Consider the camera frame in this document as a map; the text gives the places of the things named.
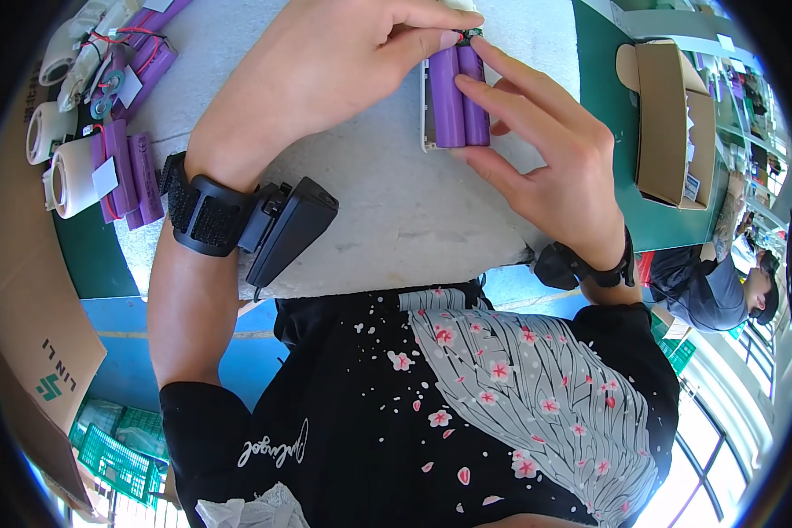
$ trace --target tattooed arm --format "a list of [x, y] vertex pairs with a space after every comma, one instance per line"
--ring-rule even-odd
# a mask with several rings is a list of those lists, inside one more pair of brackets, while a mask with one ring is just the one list
[[721, 262], [730, 254], [733, 245], [734, 232], [737, 229], [739, 213], [745, 207], [745, 198], [742, 191], [745, 188], [745, 176], [739, 172], [731, 172], [725, 194], [725, 203], [721, 206], [719, 218], [713, 229], [713, 246], [716, 260]]

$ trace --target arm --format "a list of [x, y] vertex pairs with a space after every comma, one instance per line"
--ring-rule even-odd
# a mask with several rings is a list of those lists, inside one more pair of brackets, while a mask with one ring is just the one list
[[[470, 29], [484, 20], [433, 0], [358, 4], [288, 2], [191, 132], [188, 178], [205, 174], [252, 192], [285, 147], [378, 102], [421, 60], [458, 41], [457, 33], [436, 28]], [[218, 366], [235, 329], [237, 262], [237, 251], [221, 259], [179, 245], [165, 220], [147, 308], [159, 387], [220, 384]]]
[[718, 220], [713, 229], [713, 247], [715, 248], [716, 260], [721, 262], [730, 254], [730, 247], [733, 246], [735, 231], [739, 213], [745, 207], [745, 199], [742, 197], [745, 188], [745, 176], [739, 172], [732, 172], [727, 184], [725, 203], [721, 206]]
[[[613, 193], [613, 133], [550, 77], [474, 37], [475, 52], [503, 77], [495, 86], [459, 75], [458, 88], [500, 119], [491, 132], [510, 131], [533, 144], [548, 166], [521, 174], [489, 147], [452, 150], [546, 235], [569, 246], [597, 270], [613, 269], [625, 251], [625, 219]], [[639, 286], [581, 290], [595, 304], [641, 302]]]

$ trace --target packaging box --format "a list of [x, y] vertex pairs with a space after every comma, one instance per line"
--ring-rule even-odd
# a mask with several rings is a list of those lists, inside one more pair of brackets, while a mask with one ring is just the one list
[[90, 509], [66, 434], [106, 356], [65, 267], [46, 165], [26, 161], [29, 119], [46, 96], [37, 62], [0, 128], [0, 403], [24, 453]]
[[[639, 93], [639, 192], [669, 207], [707, 209], [715, 169], [715, 108], [704, 81], [671, 40], [622, 45], [616, 52], [616, 73]], [[694, 146], [688, 172], [700, 183], [695, 200], [684, 196], [687, 108], [693, 122], [688, 137]]]

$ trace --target person's right hand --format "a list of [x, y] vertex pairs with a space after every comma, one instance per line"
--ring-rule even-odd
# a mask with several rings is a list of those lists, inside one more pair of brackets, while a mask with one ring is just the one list
[[480, 37], [475, 52], [501, 76], [495, 86], [455, 78], [469, 99], [498, 117], [494, 135], [510, 131], [533, 144], [548, 166], [520, 174], [489, 147], [452, 154], [466, 161], [511, 208], [569, 246], [595, 269], [613, 269], [625, 249], [625, 221], [613, 195], [613, 134], [548, 75], [508, 57]]

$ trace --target wrist strap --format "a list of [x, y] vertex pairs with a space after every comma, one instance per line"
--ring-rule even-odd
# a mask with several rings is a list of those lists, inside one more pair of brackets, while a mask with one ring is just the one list
[[572, 249], [559, 242], [543, 249], [534, 262], [532, 271], [546, 286], [561, 290], [574, 290], [578, 287], [579, 280], [587, 277], [591, 277], [602, 288], [613, 288], [623, 280], [627, 286], [634, 286], [634, 243], [631, 233], [625, 226], [625, 252], [619, 264], [609, 271], [593, 269]]

